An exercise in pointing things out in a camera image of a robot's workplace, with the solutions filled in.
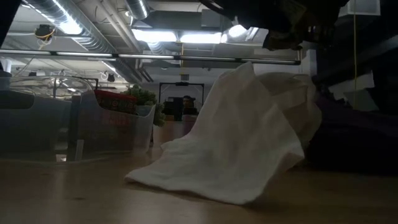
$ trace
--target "white cloth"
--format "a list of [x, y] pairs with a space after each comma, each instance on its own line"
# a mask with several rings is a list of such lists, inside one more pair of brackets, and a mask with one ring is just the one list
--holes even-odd
[[238, 205], [303, 158], [299, 138], [251, 63], [222, 74], [191, 132], [161, 147], [159, 160], [125, 180]]

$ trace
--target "green plant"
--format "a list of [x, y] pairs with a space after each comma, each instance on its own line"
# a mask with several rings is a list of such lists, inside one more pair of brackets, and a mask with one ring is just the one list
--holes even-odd
[[137, 98], [137, 106], [156, 105], [154, 125], [159, 127], [162, 127], [164, 125], [166, 117], [166, 115], [162, 113], [164, 107], [162, 104], [157, 103], [155, 93], [149, 90], [143, 90], [137, 85], [134, 85], [132, 88], [128, 88], [126, 91], [122, 92], [122, 94], [131, 95]]

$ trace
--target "ceiling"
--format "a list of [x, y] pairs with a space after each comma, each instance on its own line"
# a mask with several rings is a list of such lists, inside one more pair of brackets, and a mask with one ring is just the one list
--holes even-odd
[[[124, 26], [128, 26], [130, 19], [125, 15], [126, 6], [123, 0], [110, 0], [116, 10], [119, 11], [119, 16], [125, 21]], [[136, 53], [133, 52], [123, 41], [121, 36], [115, 28], [106, 20], [103, 12], [98, 8], [96, 10], [96, 3], [94, 0], [73, 0], [73, 2], [80, 8], [82, 13], [96, 26], [101, 34], [109, 41], [109, 43], [119, 53]], [[203, 9], [199, 2], [196, 1], [149, 1], [149, 5], [153, 10], [158, 11], [185, 11], [198, 13]], [[40, 15], [33, 9], [20, 7], [14, 22], [11, 25], [10, 33], [33, 33], [39, 24], [50, 24], [45, 17]], [[246, 57], [246, 58], [285, 58], [295, 59], [297, 54], [293, 51], [278, 51], [270, 52], [261, 49], [262, 42], [267, 34], [267, 30], [260, 29], [257, 35], [249, 42], [237, 42], [235, 44], [180, 44], [164, 43], [167, 50], [180, 54], [183, 48], [184, 55], [200, 55], [200, 56], [221, 56], [221, 57]], [[142, 50], [149, 50], [145, 42], [139, 42]], [[3, 49], [24, 49], [24, 50], [38, 50], [40, 45], [34, 35], [8, 35], [2, 46]], [[71, 52], [86, 52], [82, 46], [76, 43], [71, 38], [56, 37], [52, 39], [51, 44], [43, 46], [42, 50], [51, 51], [71, 51]], [[18, 69], [25, 66], [31, 58], [11, 58], [12, 72], [17, 73]], [[189, 61], [184, 62], [184, 67], [180, 68], [170, 66], [165, 70], [165, 65], [158, 62], [149, 62], [144, 64], [144, 68], [151, 76], [154, 82], [177, 82], [180, 81], [180, 74], [187, 73], [190, 75], [190, 82], [195, 83], [213, 83], [221, 73], [236, 67], [236, 64], [226, 62], [201, 62]], [[40, 70], [46, 74], [63, 74], [61, 71], [75, 74], [76, 76], [89, 76], [100, 78], [101, 82], [104, 75], [102, 72], [112, 72], [109, 68], [99, 61], [89, 60], [54, 60], [34, 58], [29, 66], [26, 68], [30, 70]], [[28, 72], [19, 75], [28, 76]], [[114, 83], [110, 85], [118, 86], [118, 88], [125, 88], [127, 82], [117, 77]]]

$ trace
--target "wooden desk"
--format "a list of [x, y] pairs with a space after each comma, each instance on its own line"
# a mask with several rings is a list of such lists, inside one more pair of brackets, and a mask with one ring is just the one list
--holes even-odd
[[397, 223], [398, 178], [292, 170], [239, 207], [123, 177], [150, 158], [0, 162], [0, 223]]

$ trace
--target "wooden table surface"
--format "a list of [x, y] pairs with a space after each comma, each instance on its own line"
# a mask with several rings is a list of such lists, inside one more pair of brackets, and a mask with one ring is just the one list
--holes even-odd
[[0, 223], [398, 223], [396, 177], [292, 170], [240, 207], [123, 181], [150, 161], [1, 161]]

